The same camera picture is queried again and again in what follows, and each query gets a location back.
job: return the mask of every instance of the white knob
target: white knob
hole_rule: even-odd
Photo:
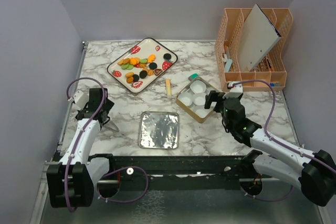
[[[134,172],[134,170],[133,170],[133,168],[127,168],[127,170],[126,170],[126,173],[128,174],[128,175],[132,175],[133,174],[133,172]]]

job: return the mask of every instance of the cookie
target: cookie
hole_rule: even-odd
[[[122,63],[123,63],[123,64],[128,64],[128,63],[130,63],[130,59],[129,59],[129,58],[124,59],[124,60],[122,61]]]
[[[153,61],[155,61],[155,55],[150,55],[150,56],[148,57],[148,62],[151,63],[151,62],[153,62]]]
[[[133,76],[133,75],[134,75],[133,72],[128,72],[127,74],[125,74],[126,78],[131,77],[131,76]]]
[[[152,63],[149,64],[149,68],[154,70],[154,69],[158,68],[158,64],[156,64],[155,62],[152,62]]]
[[[163,70],[160,69],[160,68],[157,68],[157,69],[154,70],[154,74],[155,74],[156,76],[159,76],[162,72],[163,72]]]
[[[171,54],[164,54],[163,55],[163,59],[165,59],[165,60],[170,60],[171,58],[172,58]]]
[[[127,79],[126,79],[126,82],[127,83],[132,83],[133,82],[133,76],[131,76],[131,77],[128,77]]]
[[[126,68],[128,68],[128,66],[129,66],[128,63],[127,63],[127,64],[123,64],[123,65],[121,65],[121,68],[122,68],[122,69],[126,69]]]
[[[130,64],[132,64],[134,66],[134,65],[136,65],[138,63],[137,63],[137,61],[136,61],[135,58],[132,58],[132,59],[130,59]]]
[[[146,78],[146,76],[147,76],[147,71],[146,71],[146,70],[142,70],[142,71],[140,72],[139,76],[140,76],[141,79]]]
[[[134,82],[138,81],[140,78],[137,74],[133,75],[132,77]]]

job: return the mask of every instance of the marble table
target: marble table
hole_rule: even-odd
[[[113,155],[245,155],[250,148],[238,143],[225,133],[221,117],[213,113],[203,124],[197,123],[176,103],[166,97],[165,79],[171,79],[173,95],[187,85],[188,77],[199,74],[211,85],[220,89],[219,76],[214,52],[214,41],[168,41],[159,40],[178,55],[178,61],[163,76],[148,86],[142,93],[133,95],[107,73],[107,66],[132,48],[138,41],[92,41],[82,66],[81,77],[93,77],[107,89],[109,99],[115,103],[110,111],[112,121],[120,132],[111,131],[106,124],[93,143],[91,153],[112,153]],[[78,88],[88,92],[96,87],[92,81],[79,82]],[[272,97],[270,92],[245,92],[241,100],[247,116],[264,126],[269,114]],[[138,146],[140,115],[144,111],[170,111],[180,115],[179,146],[174,150],[156,150]],[[61,154],[67,150],[75,134],[76,111],[71,110],[64,134]],[[286,105],[281,92],[277,92],[276,107],[269,124],[269,131],[288,142],[297,144]]]

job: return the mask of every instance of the cable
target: cable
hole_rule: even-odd
[[[116,203],[133,203],[133,202],[136,202],[137,200],[141,199],[143,196],[145,196],[145,194],[147,193],[147,190],[148,190],[148,183],[149,182],[148,182],[148,175],[147,175],[147,173],[141,167],[138,167],[138,166],[128,166],[128,167],[120,168],[118,170],[114,170],[114,171],[112,171],[110,173],[105,174],[102,178],[105,178],[107,176],[110,176],[110,175],[113,175],[115,173],[121,172],[122,170],[126,170],[128,168],[138,169],[138,170],[142,171],[142,173],[145,175],[145,178],[146,178],[146,187],[145,187],[145,190],[142,192],[142,194],[139,197],[137,197],[135,199],[130,199],[130,200],[110,199],[110,198],[104,198],[104,197],[102,197],[101,194],[100,194],[100,192],[99,192],[99,189],[97,187],[97,192],[99,193],[98,199],[102,198],[102,199],[106,200],[106,202],[110,201],[110,202],[116,202]]]
[[[333,173],[336,175],[336,170],[335,170],[334,168],[332,168],[331,166],[327,165],[325,162],[323,162],[323,161],[321,161],[321,160],[319,160],[319,159],[317,159],[317,158],[315,158],[315,157],[313,157],[313,156],[310,156],[310,155],[308,155],[308,154],[306,154],[306,153],[302,153],[302,154],[301,154],[298,150],[294,149],[294,148],[291,147],[291,146],[288,146],[287,144],[284,144],[284,143],[282,143],[282,142],[276,140],[275,138],[273,138],[273,137],[268,133],[268,131],[267,131],[268,123],[269,123],[269,120],[270,120],[271,117],[272,117],[272,114],[273,114],[273,111],[274,111],[274,107],[275,107],[275,102],[276,102],[276,96],[275,96],[274,89],[272,88],[272,86],[271,86],[268,82],[266,82],[266,81],[264,81],[264,80],[248,80],[248,81],[240,81],[240,82],[236,82],[236,83],[234,83],[234,84],[232,85],[232,87],[234,87],[234,86],[236,86],[236,85],[239,85],[239,84],[248,83],[248,82],[262,82],[262,83],[266,84],[266,85],[271,89],[271,91],[272,91],[272,94],[273,94],[272,108],[271,108],[271,110],[270,110],[270,112],[269,112],[269,115],[268,115],[268,117],[267,117],[267,120],[266,120],[266,122],[265,122],[265,127],[264,127],[265,134],[268,136],[268,138],[271,139],[272,141],[274,141],[275,143],[281,145],[281,146],[284,147],[284,148],[289,149],[290,151],[292,151],[292,152],[294,152],[294,153],[296,153],[296,154],[299,154],[299,155],[302,155],[302,156],[304,156],[304,157],[307,157],[307,158],[309,158],[309,159],[311,159],[311,160],[314,160],[315,162],[317,162],[317,163],[319,163],[320,165],[324,166],[325,168],[327,168],[328,170],[330,170],[331,172],[333,172]]]
[[[248,196],[250,198],[257,199],[257,200],[260,200],[260,201],[265,201],[265,202],[279,202],[279,201],[282,201],[284,199],[287,199],[289,196],[291,196],[291,194],[294,191],[294,187],[291,186],[289,193],[287,193],[285,196],[283,196],[281,198],[278,198],[278,199],[266,199],[266,198],[260,198],[260,197],[256,197],[255,195],[248,194],[242,187],[240,187],[240,189],[243,191],[245,196]]]
[[[89,118],[89,120],[86,122],[86,124],[84,124],[83,128],[79,131],[79,134],[78,134],[78,136],[77,136],[77,138],[76,138],[76,140],[75,140],[74,147],[73,147],[72,150],[71,150],[71,153],[70,153],[70,155],[69,155],[68,162],[67,162],[67,165],[66,165],[66,168],[65,168],[65,174],[64,174],[64,193],[65,193],[65,202],[66,202],[67,207],[68,207],[68,210],[69,210],[70,212],[75,212],[75,211],[76,211],[76,208],[73,208],[73,207],[71,206],[71,204],[70,204],[70,198],[69,198],[68,175],[69,175],[70,163],[71,163],[71,160],[72,160],[72,158],[73,158],[73,156],[74,156],[73,154],[74,154],[75,151],[76,151],[77,145],[78,145],[78,143],[79,143],[79,140],[80,140],[80,138],[81,138],[83,132],[85,131],[85,129],[86,129],[86,127],[89,125],[89,123],[92,121],[92,119],[93,119],[93,118],[98,114],[98,112],[101,110],[101,108],[102,108],[102,106],[103,106],[103,104],[104,104],[104,102],[106,101],[106,98],[107,98],[105,89],[104,89],[103,85],[102,85],[99,81],[97,81],[96,79],[91,78],[91,77],[81,77],[81,78],[78,78],[78,79],[72,81],[72,82],[68,85],[68,87],[67,87],[67,98],[68,98],[68,100],[71,98],[71,96],[69,95],[70,87],[71,87],[75,82],[80,81],[80,80],[91,80],[91,81],[96,82],[96,83],[100,86],[100,88],[102,89],[103,97],[102,97],[101,102],[100,102],[98,108],[96,109],[96,111],[92,114],[92,116]]]

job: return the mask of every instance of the white board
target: white board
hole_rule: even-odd
[[[238,48],[238,64],[241,72],[254,69],[281,35],[260,7],[255,4],[244,22]]]

